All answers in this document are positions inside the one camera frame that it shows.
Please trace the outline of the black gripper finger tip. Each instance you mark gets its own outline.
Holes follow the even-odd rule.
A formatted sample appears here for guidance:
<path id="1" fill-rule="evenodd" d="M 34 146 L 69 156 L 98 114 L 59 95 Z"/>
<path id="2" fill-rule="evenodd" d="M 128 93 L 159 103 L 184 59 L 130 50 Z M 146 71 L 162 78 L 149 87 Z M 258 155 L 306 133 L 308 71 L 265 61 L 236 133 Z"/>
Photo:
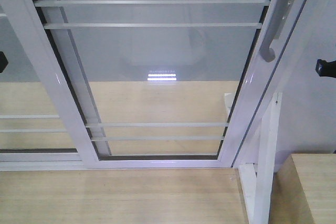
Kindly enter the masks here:
<path id="1" fill-rule="evenodd" d="M 316 73 L 320 77 L 336 78 L 336 61 L 317 60 Z"/>
<path id="2" fill-rule="evenodd" d="M 5 54 L 1 51 L 0 52 L 0 73 L 2 73 L 6 67 L 8 66 L 8 60 Z"/>

